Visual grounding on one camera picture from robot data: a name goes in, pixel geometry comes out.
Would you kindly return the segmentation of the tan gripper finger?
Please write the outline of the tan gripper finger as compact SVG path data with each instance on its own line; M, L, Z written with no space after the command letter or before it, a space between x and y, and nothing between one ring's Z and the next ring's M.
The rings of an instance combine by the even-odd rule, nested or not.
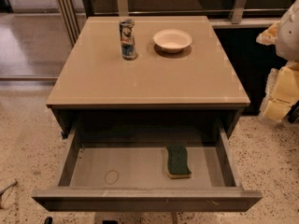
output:
M277 39L277 31L278 31L279 22L273 23L270 27L260 33L257 38L256 42L262 45L275 45Z
M260 106L260 118L282 121L298 101L299 63L287 62L280 69L272 68Z

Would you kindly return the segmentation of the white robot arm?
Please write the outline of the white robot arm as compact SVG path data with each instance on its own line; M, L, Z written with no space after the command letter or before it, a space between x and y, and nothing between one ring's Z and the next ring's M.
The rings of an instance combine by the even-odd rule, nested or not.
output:
M276 125L299 101L299 0L290 6L280 21L260 33L256 42L274 45L277 56L287 61L279 70L271 69L260 106L261 123Z

